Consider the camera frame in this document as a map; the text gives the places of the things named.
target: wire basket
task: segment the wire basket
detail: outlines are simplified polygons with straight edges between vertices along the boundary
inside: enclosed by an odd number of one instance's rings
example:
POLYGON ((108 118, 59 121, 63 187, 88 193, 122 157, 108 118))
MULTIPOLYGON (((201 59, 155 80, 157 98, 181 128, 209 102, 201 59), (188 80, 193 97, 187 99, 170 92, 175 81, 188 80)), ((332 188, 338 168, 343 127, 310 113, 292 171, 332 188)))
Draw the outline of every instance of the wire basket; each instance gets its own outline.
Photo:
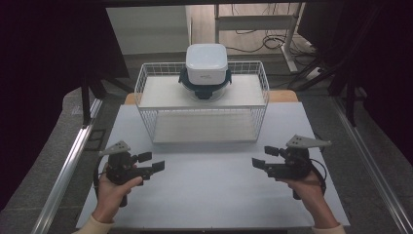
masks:
POLYGON ((154 143, 257 141, 269 99, 261 61, 229 61, 231 85, 215 101, 196 101, 178 83, 185 62, 144 63, 135 103, 154 143))

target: white wall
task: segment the white wall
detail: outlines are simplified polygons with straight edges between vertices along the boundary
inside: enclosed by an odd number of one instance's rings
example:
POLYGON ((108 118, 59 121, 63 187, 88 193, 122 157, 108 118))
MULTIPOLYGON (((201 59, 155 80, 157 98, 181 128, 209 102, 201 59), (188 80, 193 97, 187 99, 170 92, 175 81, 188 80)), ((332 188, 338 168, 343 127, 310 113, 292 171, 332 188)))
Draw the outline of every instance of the white wall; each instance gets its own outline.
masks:
POLYGON ((185 6, 106 11, 123 55, 185 52, 189 46, 185 6))

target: aluminum rail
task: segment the aluminum rail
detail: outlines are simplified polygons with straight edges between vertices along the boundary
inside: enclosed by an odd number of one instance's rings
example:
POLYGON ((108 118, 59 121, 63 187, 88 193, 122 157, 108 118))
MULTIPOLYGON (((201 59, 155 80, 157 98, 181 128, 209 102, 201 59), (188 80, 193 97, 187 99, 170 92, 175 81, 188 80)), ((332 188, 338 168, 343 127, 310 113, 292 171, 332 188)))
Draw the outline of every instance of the aluminum rail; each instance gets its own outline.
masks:
POLYGON ((97 112, 101 107, 102 101, 95 99, 91 107, 91 123, 85 128, 79 131, 79 134, 76 136, 76 139, 72 145, 72 148, 67 155, 66 161, 63 164, 63 167, 60 171, 60 174, 57 177, 55 185, 52 188, 51 193, 49 194, 48 200, 43 207, 42 212, 40 213, 31 233, 40 234, 47 233, 52 224, 52 221, 55 217, 58 206, 60 205, 61 199, 66 191, 67 186, 69 185, 70 179, 73 176, 73 173, 76 169, 77 163, 79 161, 80 155, 82 154, 83 148, 85 147, 86 141, 92 131, 94 126, 94 120, 97 116, 97 112))
POLYGON ((351 140, 357 148, 358 154, 360 155, 365 168, 367 169, 373 182, 375 183, 377 190, 382 196, 389 212, 394 219, 395 224, 400 230, 400 233, 412 234, 413 226, 410 217, 407 215, 404 207, 401 205, 393 189, 380 171, 380 168, 374 160, 374 157, 371 155, 368 147, 365 145, 362 137, 358 133, 357 128, 353 127, 350 121, 347 119, 343 103, 338 97, 332 97, 332 99, 334 107, 338 115, 340 116, 340 119, 344 127, 346 128, 347 133, 349 134, 351 140))

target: hand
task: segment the hand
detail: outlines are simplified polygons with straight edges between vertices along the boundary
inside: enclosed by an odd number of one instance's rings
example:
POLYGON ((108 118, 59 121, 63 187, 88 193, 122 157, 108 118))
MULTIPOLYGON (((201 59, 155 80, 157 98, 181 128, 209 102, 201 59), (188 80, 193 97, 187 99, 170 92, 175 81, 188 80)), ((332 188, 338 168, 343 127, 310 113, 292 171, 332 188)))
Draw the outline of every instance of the hand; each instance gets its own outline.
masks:
POLYGON ((123 185, 112 183, 103 173, 99 179, 99 191, 97 205, 92 213, 94 219, 102 223, 112 223, 113 217, 119 210, 122 198, 131 193, 131 189, 143 181, 142 177, 136 177, 123 185))
POLYGON ((319 179, 314 172, 310 172, 302 179, 278 179, 295 190, 303 201, 304 206, 312 215, 315 228, 333 228, 339 225, 331 209, 322 195, 319 179))

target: white table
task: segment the white table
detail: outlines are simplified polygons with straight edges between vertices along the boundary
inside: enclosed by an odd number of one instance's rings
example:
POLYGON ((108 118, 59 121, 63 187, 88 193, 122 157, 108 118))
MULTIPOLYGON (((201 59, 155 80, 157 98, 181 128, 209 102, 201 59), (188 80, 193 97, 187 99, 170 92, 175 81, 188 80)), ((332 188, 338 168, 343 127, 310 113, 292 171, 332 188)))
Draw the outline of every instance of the white table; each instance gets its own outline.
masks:
MULTIPOLYGON (((115 228, 139 230, 286 229, 312 226, 302 202, 284 183, 252 167, 251 158, 283 163, 264 153, 265 145, 285 148, 294 136, 314 137, 301 102, 270 103, 256 143, 152 144, 134 105, 122 105, 108 146, 124 140, 131 154, 153 152, 147 167, 162 160, 164 171, 152 175, 129 195, 115 217, 115 228)), ((318 148, 311 158, 324 163, 318 148)), ((102 168, 107 158, 102 160, 102 168)), ((334 185, 327 178, 325 199, 336 218, 350 225, 334 185)), ((77 227, 94 210, 91 188, 77 227)))

